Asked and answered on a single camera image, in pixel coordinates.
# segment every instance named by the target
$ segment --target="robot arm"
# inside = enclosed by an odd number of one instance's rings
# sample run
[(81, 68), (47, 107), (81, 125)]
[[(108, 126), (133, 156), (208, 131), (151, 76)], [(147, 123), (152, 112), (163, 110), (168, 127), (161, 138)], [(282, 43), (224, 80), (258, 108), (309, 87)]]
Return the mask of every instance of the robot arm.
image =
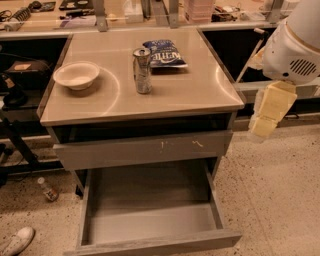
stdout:
[(263, 74), (295, 85), (320, 74), (320, 1), (302, 0), (271, 35), (263, 53)]
[(268, 39), (262, 54), (262, 71), (277, 80), (256, 96), (248, 137), (263, 142), (295, 102), (296, 85), (320, 75), (319, 0), (301, 0)]

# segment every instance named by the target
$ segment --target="ceramic bowl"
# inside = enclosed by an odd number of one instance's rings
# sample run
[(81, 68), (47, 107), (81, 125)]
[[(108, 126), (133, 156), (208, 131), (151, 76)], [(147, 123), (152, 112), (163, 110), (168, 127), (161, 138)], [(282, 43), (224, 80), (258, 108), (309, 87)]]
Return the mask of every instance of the ceramic bowl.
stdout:
[(53, 74), (53, 79), (71, 90), (84, 90), (98, 77), (100, 68), (88, 61), (77, 61), (63, 65)]

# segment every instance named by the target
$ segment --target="cabinet drawer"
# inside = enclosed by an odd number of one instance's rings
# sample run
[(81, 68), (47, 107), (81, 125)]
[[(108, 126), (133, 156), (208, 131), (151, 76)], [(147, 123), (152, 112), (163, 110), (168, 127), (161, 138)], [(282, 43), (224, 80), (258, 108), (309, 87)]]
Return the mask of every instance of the cabinet drawer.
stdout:
[(80, 241), (65, 255), (167, 255), (233, 246), (205, 160), (89, 170)]
[(222, 156), (232, 131), (198, 132), (54, 145), (67, 170)]

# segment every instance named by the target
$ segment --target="shoe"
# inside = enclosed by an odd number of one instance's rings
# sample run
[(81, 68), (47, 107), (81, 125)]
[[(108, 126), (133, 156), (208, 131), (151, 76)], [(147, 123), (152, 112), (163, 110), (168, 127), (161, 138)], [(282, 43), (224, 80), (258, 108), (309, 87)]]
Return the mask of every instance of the shoe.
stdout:
[(31, 227), (24, 227), (20, 229), (6, 243), (7, 246), (2, 251), (0, 251), (0, 255), (13, 256), (22, 252), (32, 241), (34, 233), (34, 229)]

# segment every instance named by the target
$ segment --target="terrazzo floor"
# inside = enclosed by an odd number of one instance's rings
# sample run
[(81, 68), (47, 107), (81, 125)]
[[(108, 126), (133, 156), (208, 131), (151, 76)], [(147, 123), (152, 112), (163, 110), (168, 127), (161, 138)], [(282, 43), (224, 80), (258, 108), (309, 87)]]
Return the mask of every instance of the terrazzo floor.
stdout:
[[(243, 236), (233, 248), (183, 255), (320, 255), (320, 116), (284, 121), (263, 144), (248, 141), (241, 122), (236, 128), (214, 182), (227, 226)], [(59, 188), (56, 202), (44, 198), (39, 176)], [(35, 238), (20, 255), (73, 250), (82, 200), (71, 175), (57, 170), (9, 179), (0, 188), (0, 243), (32, 226)]]

